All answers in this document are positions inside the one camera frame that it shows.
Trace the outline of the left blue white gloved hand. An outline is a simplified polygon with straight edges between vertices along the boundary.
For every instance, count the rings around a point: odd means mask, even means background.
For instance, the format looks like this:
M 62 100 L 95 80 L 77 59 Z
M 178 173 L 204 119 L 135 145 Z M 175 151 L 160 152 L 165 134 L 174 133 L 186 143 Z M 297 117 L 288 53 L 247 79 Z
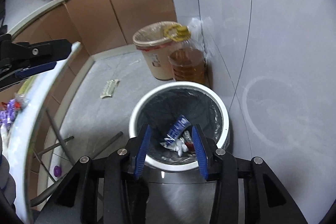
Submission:
M 9 203 L 11 208 L 16 211 L 15 208 L 15 199 L 16 199 L 16 185 L 13 176 L 10 174 L 10 166 L 7 161 L 4 150 L 3 150 L 3 141 L 1 139 L 1 180 L 0 187 L 1 193 L 5 196 L 6 201 Z

